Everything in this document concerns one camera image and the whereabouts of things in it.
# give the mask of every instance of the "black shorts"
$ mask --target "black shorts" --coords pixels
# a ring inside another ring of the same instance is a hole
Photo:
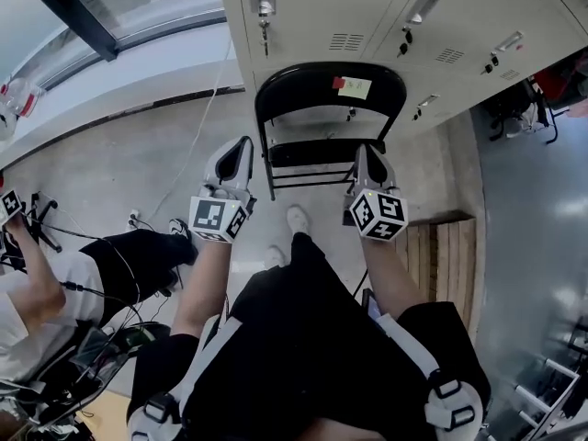
[[[235,438],[296,439],[314,419],[328,418],[387,439],[399,424],[410,426],[414,439],[435,439],[424,419],[430,388],[423,374],[304,237],[311,252],[305,266],[293,251],[292,265],[255,275],[236,300],[231,314],[243,326],[203,373],[185,410],[196,420],[195,435],[221,426]],[[488,380],[452,303],[414,306],[398,322],[488,403]],[[197,347],[197,338],[180,334],[143,348],[129,415],[177,385]]]

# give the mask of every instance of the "locker door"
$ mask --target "locker door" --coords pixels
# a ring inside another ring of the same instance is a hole
[[[254,70],[297,62],[359,59],[392,0],[276,0],[265,19],[268,55],[262,45],[262,19],[252,0],[242,0]]]
[[[543,1],[439,0],[421,25],[412,25],[413,44],[398,60],[477,76],[496,45],[517,30],[525,32]],[[402,28],[416,3],[410,0],[403,9],[375,60],[396,60],[405,41]]]

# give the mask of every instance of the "person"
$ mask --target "person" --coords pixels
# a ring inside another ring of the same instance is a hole
[[[347,291],[312,241],[304,210],[289,208],[287,221],[291,261],[286,265],[270,247],[269,269],[254,275],[234,302],[229,317],[242,325],[187,401],[182,397],[185,438],[436,439],[424,415],[431,386],[423,373]],[[424,301],[393,243],[362,240],[362,247],[380,311],[443,371],[471,385],[486,407],[490,385],[455,306]],[[148,401],[185,376],[205,322],[222,312],[231,252],[228,243],[206,243],[170,336],[141,349],[127,413],[131,435]]]
[[[21,214],[5,227],[26,266],[26,273],[0,277],[0,379],[6,381],[27,381],[71,346],[75,325],[68,321],[104,326],[127,304],[173,285],[175,267],[193,264],[197,256],[181,220],[170,220],[170,234],[136,230],[49,260]],[[62,285],[68,281],[115,299],[70,290]]]

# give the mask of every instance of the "sneaker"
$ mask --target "sneaker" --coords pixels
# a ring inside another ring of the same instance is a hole
[[[310,235],[311,221],[309,216],[304,212],[300,206],[290,206],[286,213],[286,221],[292,231],[292,235],[298,232]]]
[[[181,219],[171,219],[169,221],[169,233],[170,235],[181,235],[192,243],[192,232]]]
[[[286,265],[286,257],[279,248],[272,245],[266,250],[264,265],[266,266],[266,269],[271,269],[276,266],[281,268]]]

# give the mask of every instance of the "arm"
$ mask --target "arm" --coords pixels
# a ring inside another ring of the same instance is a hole
[[[424,303],[423,296],[396,254],[394,243],[362,239],[361,244],[369,282],[382,312],[398,319],[409,307]]]
[[[232,246],[206,242],[182,291],[171,334],[202,334],[206,320],[222,312]]]
[[[8,296],[27,331],[32,333],[59,314],[65,305],[65,292],[20,214],[6,224],[6,229],[18,242],[28,273],[28,286],[9,291]]]

